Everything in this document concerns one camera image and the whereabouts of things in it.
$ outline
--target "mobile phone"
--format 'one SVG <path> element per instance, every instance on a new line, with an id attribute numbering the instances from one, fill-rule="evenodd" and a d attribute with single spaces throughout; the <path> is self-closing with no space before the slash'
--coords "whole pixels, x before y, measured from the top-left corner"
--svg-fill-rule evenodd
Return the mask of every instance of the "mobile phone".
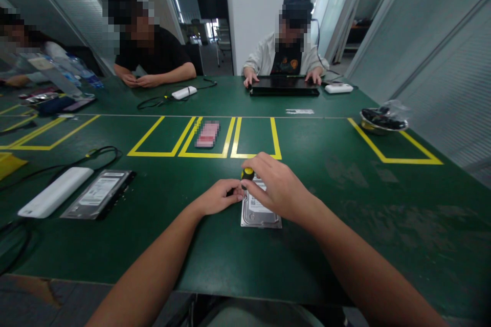
<path id="1" fill-rule="evenodd" d="M 194 146 L 197 148 L 213 148 L 219 131 L 220 122 L 205 121 Z"/>
<path id="2" fill-rule="evenodd" d="M 78 100 L 77 102 L 75 102 L 73 105 L 70 105 L 68 107 L 65 107 L 63 109 L 63 111 L 65 112 L 72 112 L 72 111 L 76 111 L 78 110 L 79 108 L 95 101 L 96 99 L 95 98 L 87 98 L 87 99 L 81 99 L 81 100 Z"/>

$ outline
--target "black cable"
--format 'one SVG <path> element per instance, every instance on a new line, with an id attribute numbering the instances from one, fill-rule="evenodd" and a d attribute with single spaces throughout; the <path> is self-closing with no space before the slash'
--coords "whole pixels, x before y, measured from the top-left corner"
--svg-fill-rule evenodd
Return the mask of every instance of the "black cable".
<path id="1" fill-rule="evenodd" d="M 21 219 L 18 219 L 17 221 L 11 221 L 7 225 L 4 225 L 0 228 L 0 235 L 4 235 L 4 237 L 8 236 L 10 233 L 12 233 L 18 227 L 23 227 L 24 230 L 26 231 L 26 237 L 24 238 L 24 242 L 22 243 L 22 246 L 20 247 L 19 252 L 15 256 L 15 258 L 6 267 L 4 267 L 2 270 L 0 270 L 0 276 L 3 276 L 5 273 L 10 271 L 10 269 L 17 263 L 17 261 L 25 253 L 27 246 L 29 245 L 29 242 L 31 241 L 32 232 L 30 229 L 28 229 L 25 226 L 26 221 L 27 221 L 27 218 L 21 218 Z"/>
<path id="2" fill-rule="evenodd" d="M 52 169 L 55 169 L 55 168 L 62 167 L 60 170 L 58 170 L 51 177 L 51 179 L 49 181 L 49 184 L 51 184 L 63 172 L 65 172 L 69 168 L 74 167 L 76 165 L 79 165 L 79 164 L 81 164 L 81 163 L 83 163 L 85 161 L 88 161 L 90 159 L 97 158 L 97 157 L 99 157 L 99 155 L 104 154 L 104 153 L 107 153 L 107 152 L 114 152 L 113 159 L 111 161 L 105 163 L 104 165 L 102 165 L 102 166 L 94 169 L 94 171 L 105 169 L 106 167 L 108 167 L 109 165 L 111 165 L 113 162 L 115 162 L 118 158 L 120 158 L 123 155 L 123 153 L 117 147 L 115 147 L 115 146 L 104 146 L 104 147 L 101 147 L 101 148 L 98 148 L 98 149 L 95 149 L 95 150 L 90 151 L 89 153 L 87 153 L 85 155 L 85 157 L 83 157 L 80 160 L 77 160 L 77 161 L 75 161 L 73 163 L 70 163 L 68 165 L 55 165 L 55 166 L 51 166 L 51 167 L 48 167 L 48 168 L 45 168 L 45 169 L 42 169 L 42 170 L 38 170 L 36 172 L 33 172 L 32 174 L 29 174 L 29 175 L 23 177 L 21 180 L 16 181 L 15 183 L 12 183 L 10 185 L 1 187 L 0 188 L 0 192 L 1 191 L 4 191 L 5 189 L 11 188 L 14 185 L 20 184 L 20 183 L 26 181 L 27 179 L 29 179 L 29 178 L 37 175 L 37 174 L 40 174 L 40 173 L 42 173 L 44 171 L 48 171 L 48 170 L 52 170 Z M 22 243 L 22 246 L 19 249 L 19 252 L 15 256 L 15 258 L 4 269 L 0 270 L 0 276 L 4 275 L 5 273 L 7 273 L 7 272 L 10 271 L 10 269 L 17 263 L 17 261 L 22 257 L 22 255 L 24 255 L 24 253 L 25 253 L 25 251 L 26 251 L 26 249 L 27 249 L 27 247 L 28 247 L 28 245 L 29 245 L 29 243 L 31 241 L 32 232 L 31 232 L 31 230 L 28 227 L 25 226 L 26 221 L 27 221 L 27 218 L 20 218 L 17 221 L 11 221 L 8 224 L 0 227 L 0 236 L 2 236 L 3 238 L 6 237 L 6 236 L 8 236 L 15 229 L 20 228 L 20 227 L 23 227 L 24 230 L 26 231 L 26 237 L 24 238 L 24 241 Z"/>
<path id="3" fill-rule="evenodd" d="M 329 69 L 329 67 L 326 67 L 324 65 L 324 63 L 322 62 L 322 59 L 321 57 L 319 56 L 319 42 L 321 40 L 321 28 L 319 26 L 319 21 L 317 19 L 312 19 L 312 21 L 315 21 L 317 23 L 317 58 L 319 59 L 319 62 L 321 63 L 321 65 L 324 67 L 324 69 L 326 69 L 328 72 L 331 72 L 331 73 L 334 73 L 334 74 L 337 74 L 339 75 L 340 77 L 342 77 L 341 74 L 339 74 L 338 72 L 335 72 L 335 71 L 332 71 Z"/>
<path id="4" fill-rule="evenodd" d="M 81 158 L 80 160 L 77 160 L 73 163 L 70 163 L 68 165 L 55 165 L 55 166 L 51 166 L 51 167 L 48 167 L 48 168 L 45 168 L 45 169 L 41 169 L 41 170 L 38 170 L 38 171 L 35 171 L 25 177 L 23 177 L 22 179 L 12 183 L 12 184 L 9 184 L 9 185 L 6 185 L 6 186 L 2 186 L 0 188 L 0 192 L 8 189 L 8 188 L 11 188 L 15 185 L 18 185 L 24 181 L 26 181 L 27 179 L 37 175 L 37 174 L 40 174 L 44 171 L 48 171 L 48 170 L 52 170 L 52 169 L 56 169 L 56 168 L 61 168 L 60 170 L 58 170 L 50 179 L 49 184 L 51 184 L 53 181 L 55 181 L 62 173 L 64 173 L 66 170 L 68 170 L 69 168 L 71 167 L 74 167 L 76 165 L 79 165 L 83 162 L 86 162 L 90 159 L 93 159 L 93 158 L 97 158 L 99 155 L 101 154 L 104 154 L 104 153 L 107 153 L 107 152 L 114 152 L 115 153 L 115 156 L 114 158 L 109 161 L 108 163 L 105 163 L 104 165 L 102 165 L 101 167 L 97 168 L 97 169 L 94 169 L 94 171 L 97 171 L 97 170 L 101 170 L 101 169 L 104 169 L 106 167 L 108 167 L 109 165 L 111 165 L 114 161 L 116 161 L 119 157 L 121 157 L 123 155 L 123 153 L 115 146 L 105 146 L 105 147 L 102 147 L 102 148 L 99 148 L 99 149 L 96 149 L 96 150 L 93 150 L 91 152 L 89 152 L 87 155 L 85 155 L 85 157 Z"/>
<path id="5" fill-rule="evenodd" d="M 211 79 L 207 79 L 207 78 L 204 78 L 203 79 L 204 81 L 206 82 L 211 82 L 212 84 L 211 85 L 208 85 L 208 86 L 204 86 L 204 87 L 195 87 L 196 89 L 206 89 L 206 88 L 211 88 L 211 87 L 215 87 L 218 83 L 216 81 L 213 81 Z M 175 102 L 175 101 L 182 101 L 182 102 L 186 102 L 189 97 L 191 96 L 191 91 L 189 90 L 189 87 L 192 87 L 192 86 L 188 86 L 188 85 L 175 85 L 175 86 L 172 86 L 170 88 L 168 88 L 167 90 L 165 90 L 164 92 L 164 96 L 160 96 L 160 97 L 153 97 L 151 99 L 148 99 L 148 100 L 145 100 L 143 102 L 140 102 L 138 105 L 137 105 L 137 109 L 138 110 L 143 110 L 143 109 L 146 109 L 146 108 L 149 108 L 149 107 L 160 107 L 162 106 L 164 103 L 166 102 Z M 175 91 L 173 92 L 177 92 L 178 90 L 181 90 L 181 89 L 184 89 L 184 88 L 188 88 L 188 92 L 189 94 L 184 97 L 183 99 L 175 99 L 173 96 L 172 96 L 172 90 L 175 89 Z"/>

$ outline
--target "green workbench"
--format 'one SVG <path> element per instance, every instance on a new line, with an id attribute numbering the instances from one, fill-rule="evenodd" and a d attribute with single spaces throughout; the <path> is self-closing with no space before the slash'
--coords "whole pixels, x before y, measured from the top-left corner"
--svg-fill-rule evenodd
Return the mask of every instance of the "green workbench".
<path id="1" fill-rule="evenodd" d="M 109 78 L 105 90 L 91 90 L 98 101 L 76 119 L 35 118 L 37 127 L 0 136 L 2 151 L 29 161 L 2 185 L 107 145 L 124 153 L 112 168 L 137 173 L 103 221 L 59 218 L 85 185 L 50 217 L 33 220 L 33 240 L 13 273 L 113 284 L 187 204 L 218 179 L 239 178 L 244 157 L 265 151 L 289 165 L 439 313 L 476 317 L 485 310 L 487 300 L 480 295 L 489 285 L 487 188 L 412 131 L 379 137 L 356 129 L 361 108 L 376 106 L 360 90 L 252 98 L 241 77 L 215 80 L 216 87 L 199 90 L 187 102 L 137 110 L 168 87 L 130 89 Z M 202 78 L 186 84 L 208 85 Z M 15 94 L 0 97 L 0 129 L 33 119 L 22 115 L 24 107 L 13 108 L 16 104 Z M 220 121 L 211 150 L 194 147 L 200 117 Z M 42 174 L 2 192 L 2 223 L 49 177 Z M 235 204 L 203 219 L 176 290 L 350 304 L 303 229 L 285 220 L 281 230 L 242 228 L 240 211 Z"/>

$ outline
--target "white power bank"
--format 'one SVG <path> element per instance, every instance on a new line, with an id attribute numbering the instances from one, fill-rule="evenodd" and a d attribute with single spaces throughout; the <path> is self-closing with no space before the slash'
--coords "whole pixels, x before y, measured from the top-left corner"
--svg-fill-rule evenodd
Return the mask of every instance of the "white power bank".
<path id="1" fill-rule="evenodd" d="M 92 174 L 89 168 L 70 168 L 17 213 L 23 217 L 46 218 Z"/>
<path id="2" fill-rule="evenodd" d="M 186 87 L 183 89 L 178 90 L 177 92 L 174 92 L 172 94 L 172 97 L 174 97 L 176 100 L 182 100 L 183 98 L 186 98 L 190 95 L 193 95 L 197 92 L 198 90 L 194 87 Z"/>
<path id="3" fill-rule="evenodd" d="M 353 87 L 346 83 L 340 84 L 328 84 L 325 88 L 326 92 L 329 94 L 335 93 L 350 93 Z"/>

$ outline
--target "black t-shirt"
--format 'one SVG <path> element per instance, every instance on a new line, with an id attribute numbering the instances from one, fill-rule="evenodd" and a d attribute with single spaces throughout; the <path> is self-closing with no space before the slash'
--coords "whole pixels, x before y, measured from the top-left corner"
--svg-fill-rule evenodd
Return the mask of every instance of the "black t-shirt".
<path id="1" fill-rule="evenodd" d="M 137 47 L 132 40 L 121 41 L 115 63 L 130 71 L 140 65 L 148 74 L 168 73 L 191 62 L 179 40 L 162 27 L 155 27 L 153 50 Z"/>
<path id="2" fill-rule="evenodd" d="M 299 75 L 302 64 L 302 50 L 299 44 L 286 47 L 283 44 L 278 45 L 273 61 L 273 69 L 270 75 L 289 74 Z"/>

